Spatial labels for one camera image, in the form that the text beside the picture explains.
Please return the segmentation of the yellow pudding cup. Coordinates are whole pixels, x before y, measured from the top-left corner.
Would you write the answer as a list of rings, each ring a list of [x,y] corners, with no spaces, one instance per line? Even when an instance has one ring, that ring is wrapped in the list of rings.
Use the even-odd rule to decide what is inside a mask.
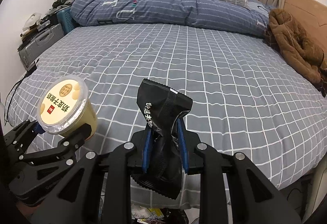
[[[67,137],[83,124],[91,127],[88,138],[97,129],[97,116],[89,100],[88,87],[81,77],[67,75],[52,83],[37,106],[37,121],[42,129]]]

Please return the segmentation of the yellow black snack wrapper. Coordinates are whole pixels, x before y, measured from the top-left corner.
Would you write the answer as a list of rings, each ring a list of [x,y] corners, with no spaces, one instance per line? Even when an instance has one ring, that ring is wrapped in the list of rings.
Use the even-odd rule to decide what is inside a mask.
[[[175,200],[182,188],[182,167],[188,165],[181,122],[190,112],[193,100],[145,78],[136,102],[146,128],[132,137],[136,153],[129,161],[131,177],[138,185]]]

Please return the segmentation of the black trash bin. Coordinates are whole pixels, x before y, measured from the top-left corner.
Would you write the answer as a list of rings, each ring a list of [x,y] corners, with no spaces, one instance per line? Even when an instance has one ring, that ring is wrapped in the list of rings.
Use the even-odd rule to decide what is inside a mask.
[[[131,215],[132,223],[189,223],[185,211],[179,209],[147,208],[138,205],[131,205]]]

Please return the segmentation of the grey suitcase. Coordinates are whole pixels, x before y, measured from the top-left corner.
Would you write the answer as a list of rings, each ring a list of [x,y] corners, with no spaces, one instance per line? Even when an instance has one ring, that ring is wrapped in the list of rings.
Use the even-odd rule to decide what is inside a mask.
[[[45,50],[64,36],[61,24],[56,24],[40,32],[36,37],[21,44],[18,54],[25,69],[27,69]]]

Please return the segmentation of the grey checked bed sheet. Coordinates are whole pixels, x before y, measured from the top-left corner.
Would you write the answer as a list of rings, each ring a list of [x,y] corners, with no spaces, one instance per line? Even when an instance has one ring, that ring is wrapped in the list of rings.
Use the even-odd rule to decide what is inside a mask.
[[[168,24],[76,28],[9,95],[9,123],[35,119],[40,96],[66,75],[84,80],[97,114],[80,156],[145,128],[136,103],[145,78],[191,97],[186,128],[221,153],[241,151],[278,189],[326,154],[326,99],[260,38]]]

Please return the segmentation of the white helmet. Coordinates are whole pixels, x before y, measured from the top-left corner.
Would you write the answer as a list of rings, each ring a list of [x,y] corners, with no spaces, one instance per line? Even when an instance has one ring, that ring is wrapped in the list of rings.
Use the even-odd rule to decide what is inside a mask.
[[[33,13],[28,20],[25,22],[22,31],[32,30],[36,26],[40,24],[41,13],[35,12]]]

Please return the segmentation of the teal suitcase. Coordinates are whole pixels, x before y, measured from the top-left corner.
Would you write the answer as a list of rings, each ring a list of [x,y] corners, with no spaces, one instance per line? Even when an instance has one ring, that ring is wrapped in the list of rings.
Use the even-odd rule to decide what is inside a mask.
[[[79,24],[73,19],[71,15],[70,9],[71,7],[66,7],[57,11],[58,23],[61,24],[65,35],[79,27]]]

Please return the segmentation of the blue striped duvet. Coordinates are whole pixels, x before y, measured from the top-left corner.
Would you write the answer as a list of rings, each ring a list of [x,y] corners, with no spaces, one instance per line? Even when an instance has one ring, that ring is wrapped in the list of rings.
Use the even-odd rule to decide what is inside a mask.
[[[82,26],[173,24],[263,37],[268,16],[221,0],[74,0],[73,19]]]

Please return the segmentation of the brown fleece jacket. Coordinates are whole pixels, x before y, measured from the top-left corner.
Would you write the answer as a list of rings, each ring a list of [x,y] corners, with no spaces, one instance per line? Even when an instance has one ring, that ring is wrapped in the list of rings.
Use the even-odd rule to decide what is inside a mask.
[[[284,9],[269,12],[265,41],[297,73],[326,96],[326,56],[302,24]]]

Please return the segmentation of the wooden headboard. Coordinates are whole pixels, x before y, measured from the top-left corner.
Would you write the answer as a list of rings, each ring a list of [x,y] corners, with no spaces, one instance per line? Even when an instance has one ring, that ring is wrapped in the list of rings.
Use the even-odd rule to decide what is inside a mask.
[[[286,0],[284,9],[303,25],[315,43],[326,54],[326,6],[315,0]]]

